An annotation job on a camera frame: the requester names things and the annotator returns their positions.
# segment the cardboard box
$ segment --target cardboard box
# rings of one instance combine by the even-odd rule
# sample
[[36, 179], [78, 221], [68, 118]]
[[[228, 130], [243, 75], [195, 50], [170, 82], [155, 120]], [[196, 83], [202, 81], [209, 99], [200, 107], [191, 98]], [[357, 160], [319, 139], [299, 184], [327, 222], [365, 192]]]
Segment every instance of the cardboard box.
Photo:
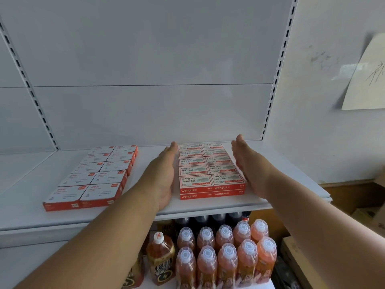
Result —
[[91, 184], [120, 183], [122, 188], [124, 188], [127, 182], [127, 177], [128, 175], [125, 170], [98, 172]]
[[216, 198], [221, 196], [238, 196], [240, 194], [244, 194], [244, 189], [234, 189], [230, 191], [213, 191], [209, 193], [180, 194], [180, 199]]
[[91, 163], [91, 162], [104, 162], [108, 159], [110, 153], [104, 154], [88, 154], [85, 156], [80, 163]]
[[113, 150], [113, 153], [127, 153], [127, 152], [134, 152], [136, 157], [138, 155], [138, 145], [116, 146]]
[[182, 150], [197, 150], [197, 149], [200, 149], [200, 148], [201, 148], [201, 146], [198, 143], [195, 143], [195, 144], [180, 144], [180, 145], [178, 145], [178, 151], [182, 151]]
[[232, 163], [210, 164], [207, 165], [207, 167], [211, 175], [238, 172], [237, 168]]
[[103, 147], [95, 147], [88, 151], [88, 154], [104, 154], [104, 153], [112, 153], [115, 146], [103, 146]]
[[188, 158], [188, 157], [203, 157], [202, 150], [182, 150], [178, 151], [179, 158]]
[[205, 157], [179, 158], [179, 166], [205, 165]]
[[130, 175], [131, 169], [132, 169], [131, 160], [122, 160], [122, 161], [107, 161], [104, 163], [100, 171], [106, 172], [106, 171], [126, 170], [127, 175]]
[[204, 156], [227, 156], [225, 149], [203, 149]]
[[65, 179], [62, 180], [57, 186], [84, 186], [91, 183], [94, 179], [96, 173], [76, 173], [70, 174]]
[[291, 267], [304, 289], [327, 289], [327, 285], [302, 254], [292, 236], [282, 239], [283, 260]]
[[201, 144], [202, 149], [224, 149], [221, 143]]
[[135, 163], [135, 153], [134, 152], [122, 152], [122, 153], [111, 153], [107, 161], [124, 161], [131, 160], [131, 164]]
[[118, 183], [90, 185], [80, 198], [82, 208], [103, 207], [121, 196], [123, 188]]
[[209, 170], [207, 168], [207, 165], [179, 167], [179, 176], [208, 175], [208, 174], [209, 174]]
[[222, 163], [233, 163], [228, 155], [225, 156], [208, 156], [205, 157], [207, 164], [222, 164]]
[[71, 173], [99, 172], [104, 162], [80, 163]]
[[80, 198], [87, 186], [56, 188], [43, 202], [46, 211], [71, 210], [80, 208]]

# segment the bottle label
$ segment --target bottle label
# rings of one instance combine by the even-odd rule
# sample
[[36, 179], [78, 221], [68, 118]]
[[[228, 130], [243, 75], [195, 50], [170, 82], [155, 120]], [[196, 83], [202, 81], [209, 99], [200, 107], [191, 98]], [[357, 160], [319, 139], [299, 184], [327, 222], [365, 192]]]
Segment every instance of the bottle label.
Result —
[[273, 268], [274, 263], [267, 263], [258, 258], [258, 263], [255, 267], [254, 282], [256, 282], [257, 284], [269, 282]]
[[237, 276], [236, 276], [236, 285], [240, 284], [250, 286], [253, 283], [253, 277], [255, 272], [255, 266], [245, 266], [242, 263], [238, 263]]
[[213, 274], [203, 274], [199, 268], [198, 272], [198, 289], [216, 289], [216, 271]]
[[234, 270], [224, 270], [219, 266], [218, 268], [218, 289], [230, 289], [235, 287], [236, 268]]
[[161, 258], [147, 256], [150, 271], [157, 285], [160, 285], [175, 276], [175, 248], [172, 246], [170, 252]]

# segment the white bottle cap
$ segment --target white bottle cap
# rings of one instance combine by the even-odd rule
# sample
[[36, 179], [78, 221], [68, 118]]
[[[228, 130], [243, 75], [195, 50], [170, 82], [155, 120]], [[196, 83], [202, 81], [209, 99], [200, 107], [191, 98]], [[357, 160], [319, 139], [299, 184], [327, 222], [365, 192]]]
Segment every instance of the white bottle cap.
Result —
[[161, 244], [164, 241], [163, 233], [157, 232], [154, 234], [154, 243]]
[[273, 252], [276, 250], [277, 245], [275, 244], [275, 241], [269, 238], [263, 238], [262, 239], [262, 247], [267, 252]]

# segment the lower shelf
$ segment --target lower shelf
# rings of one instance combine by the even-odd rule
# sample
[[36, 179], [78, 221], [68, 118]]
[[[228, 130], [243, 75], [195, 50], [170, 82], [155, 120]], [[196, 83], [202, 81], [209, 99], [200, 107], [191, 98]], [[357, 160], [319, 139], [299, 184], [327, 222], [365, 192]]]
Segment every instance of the lower shelf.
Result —
[[[0, 249], [0, 280], [2, 289], [12, 289], [35, 268], [43, 263], [47, 258], [54, 254], [66, 241], [43, 243], [35, 245], [26, 245], [22, 247], [11, 247]], [[146, 276], [142, 285], [143, 289], [175, 289], [176, 279], [170, 280], [164, 285], [156, 286], [149, 276], [149, 270], [146, 267]], [[274, 289], [270, 280], [268, 283], [253, 285], [249, 289]]]

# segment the staple box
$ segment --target staple box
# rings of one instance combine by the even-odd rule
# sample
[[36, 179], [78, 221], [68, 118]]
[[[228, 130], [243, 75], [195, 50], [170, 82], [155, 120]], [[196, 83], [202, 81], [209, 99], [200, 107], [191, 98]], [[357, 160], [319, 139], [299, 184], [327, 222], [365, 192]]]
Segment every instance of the staple box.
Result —
[[124, 188], [127, 181], [127, 176], [128, 175], [125, 170], [98, 172], [92, 180], [91, 184], [120, 183], [122, 188]]
[[71, 173], [99, 172], [104, 162], [80, 163]]
[[227, 156], [225, 149], [203, 149], [203, 156]]
[[110, 153], [104, 154], [88, 154], [85, 156], [80, 163], [91, 163], [91, 162], [104, 162], [107, 160]]
[[189, 157], [203, 157], [202, 150], [182, 150], [178, 151], [179, 158], [189, 158]]
[[246, 183], [238, 172], [210, 176], [213, 181], [214, 191], [226, 191], [232, 189], [245, 190]]
[[70, 174], [67, 176], [60, 184], [57, 186], [83, 186], [88, 185], [94, 179], [96, 173], [76, 173]]
[[104, 154], [104, 153], [112, 153], [115, 146], [103, 146], [103, 147], [95, 147], [88, 151], [88, 154]]
[[223, 149], [221, 143], [210, 143], [210, 144], [201, 144], [202, 149]]
[[124, 161], [131, 160], [131, 164], [133, 165], [135, 162], [135, 153], [134, 152], [122, 152], [122, 153], [111, 153], [108, 157], [107, 161]]
[[66, 186], [56, 190], [43, 202], [46, 211], [80, 208], [80, 198], [87, 186]]
[[205, 165], [205, 157], [179, 158], [179, 166]]
[[234, 189], [230, 191], [212, 191], [208, 193], [180, 194], [180, 199], [216, 198], [221, 196], [238, 196], [240, 194], [244, 194], [244, 189]]
[[196, 166], [180, 166], [179, 176], [186, 175], [208, 175], [209, 170], [207, 165], [196, 165]]
[[207, 164], [233, 163], [228, 155], [225, 156], [208, 156], [205, 157]]
[[195, 144], [180, 144], [178, 145], [178, 151], [183, 151], [183, 150], [196, 150], [200, 149], [201, 146], [198, 143]]
[[106, 171], [126, 170], [127, 175], [130, 175], [131, 169], [132, 169], [131, 160], [122, 160], [122, 161], [107, 161], [104, 163], [100, 171], [106, 172]]
[[116, 146], [113, 152], [114, 153], [134, 152], [136, 157], [138, 155], [138, 145]]
[[103, 207], [121, 196], [123, 188], [118, 183], [90, 185], [80, 198], [82, 208]]
[[211, 175], [238, 172], [238, 170], [232, 163], [211, 164], [211, 165], [207, 165], [207, 167]]

